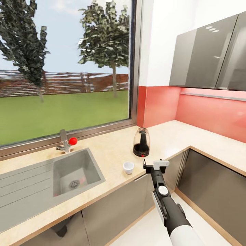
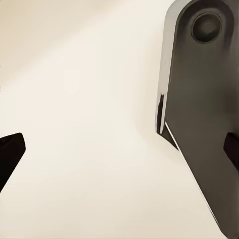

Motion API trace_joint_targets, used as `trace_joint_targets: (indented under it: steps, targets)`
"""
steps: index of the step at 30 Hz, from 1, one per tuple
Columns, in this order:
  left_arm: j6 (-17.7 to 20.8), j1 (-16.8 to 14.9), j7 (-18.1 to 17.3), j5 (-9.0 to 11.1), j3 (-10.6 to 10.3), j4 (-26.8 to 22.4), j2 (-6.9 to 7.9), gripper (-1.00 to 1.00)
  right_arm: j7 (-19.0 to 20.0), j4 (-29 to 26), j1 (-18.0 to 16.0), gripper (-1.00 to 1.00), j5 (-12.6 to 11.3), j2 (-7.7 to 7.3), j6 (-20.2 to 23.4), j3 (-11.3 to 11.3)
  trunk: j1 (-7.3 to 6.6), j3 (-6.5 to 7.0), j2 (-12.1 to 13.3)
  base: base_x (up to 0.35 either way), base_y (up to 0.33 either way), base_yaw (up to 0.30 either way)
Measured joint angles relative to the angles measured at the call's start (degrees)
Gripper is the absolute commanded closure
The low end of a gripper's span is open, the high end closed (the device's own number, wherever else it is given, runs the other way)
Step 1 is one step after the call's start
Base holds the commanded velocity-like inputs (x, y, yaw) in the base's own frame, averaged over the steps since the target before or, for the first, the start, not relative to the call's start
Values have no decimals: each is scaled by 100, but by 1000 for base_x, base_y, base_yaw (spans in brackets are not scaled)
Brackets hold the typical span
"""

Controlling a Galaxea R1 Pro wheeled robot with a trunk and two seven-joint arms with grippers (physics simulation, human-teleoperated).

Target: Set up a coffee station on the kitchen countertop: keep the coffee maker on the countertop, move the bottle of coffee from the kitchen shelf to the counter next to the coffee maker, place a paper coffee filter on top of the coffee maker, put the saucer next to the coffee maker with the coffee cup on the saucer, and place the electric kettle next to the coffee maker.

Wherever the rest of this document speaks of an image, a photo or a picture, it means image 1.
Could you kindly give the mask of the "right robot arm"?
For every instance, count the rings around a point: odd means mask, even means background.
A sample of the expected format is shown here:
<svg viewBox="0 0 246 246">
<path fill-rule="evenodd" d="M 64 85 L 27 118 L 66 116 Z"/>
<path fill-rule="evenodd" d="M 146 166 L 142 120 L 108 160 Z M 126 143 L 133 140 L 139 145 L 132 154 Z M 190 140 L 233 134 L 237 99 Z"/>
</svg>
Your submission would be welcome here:
<svg viewBox="0 0 246 246">
<path fill-rule="evenodd" d="M 171 239 L 173 246 L 205 246 L 199 238 L 180 204 L 176 204 L 166 186 L 163 178 L 169 161 L 153 161 L 153 165 L 146 165 L 145 159 L 143 168 L 146 174 L 151 174 L 155 190 L 152 192 L 153 200 L 159 212 L 160 218 Z"/>
</svg>

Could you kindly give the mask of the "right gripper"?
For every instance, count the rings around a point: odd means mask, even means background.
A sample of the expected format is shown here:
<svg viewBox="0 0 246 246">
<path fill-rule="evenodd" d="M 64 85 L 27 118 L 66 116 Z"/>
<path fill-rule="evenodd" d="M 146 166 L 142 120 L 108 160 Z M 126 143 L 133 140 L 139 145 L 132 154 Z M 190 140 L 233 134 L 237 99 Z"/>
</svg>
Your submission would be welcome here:
<svg viewBox="0 0 246 246">
<path fill-rule="evenodd" d="M 159 170 L 155 170 L 153 168 L 153 166 L 154 165 L 146 165 L 146 162 L 145 162 L 145 159 L 144 159 L 143 168 L 146 169 L 146 174 L 151 174 L 152 179 L 155 176 L 161 176 L 161 177 L 163 177 L 163 174 L 165 173 L 166 167 L 165 166 L 160 166 L 160 169 Z"/>
</svg>

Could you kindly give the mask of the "electric kettle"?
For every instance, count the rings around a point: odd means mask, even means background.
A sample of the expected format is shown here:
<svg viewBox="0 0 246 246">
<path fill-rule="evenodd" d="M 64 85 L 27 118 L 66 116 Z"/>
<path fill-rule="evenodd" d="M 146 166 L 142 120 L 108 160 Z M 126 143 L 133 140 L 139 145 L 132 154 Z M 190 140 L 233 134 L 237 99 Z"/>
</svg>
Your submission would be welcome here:
<svg viewBox="0 0 246 246">
<path fill-rule="evenodd" d="M 148 129 L 141 127 L 137 130 L 134 143 L 133 154 L 139 157 L 148 156 L 150 150 L 150 136 Z"/>
</svg>

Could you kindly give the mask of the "coffee cup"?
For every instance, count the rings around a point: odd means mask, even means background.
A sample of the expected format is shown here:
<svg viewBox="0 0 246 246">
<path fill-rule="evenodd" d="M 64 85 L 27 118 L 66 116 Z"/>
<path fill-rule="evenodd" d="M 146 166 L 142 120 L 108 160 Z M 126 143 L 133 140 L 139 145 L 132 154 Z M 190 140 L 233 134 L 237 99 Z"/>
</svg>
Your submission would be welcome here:
<svg viewBox="0 0 246 246">
<path fill-rule="evenodd" d="M 133 172 L 134 169 L 134 163 L 131 162 L 125 162 L 123 164 L 123 169 L 127 174 L 131 174 Z"/>
</svg>

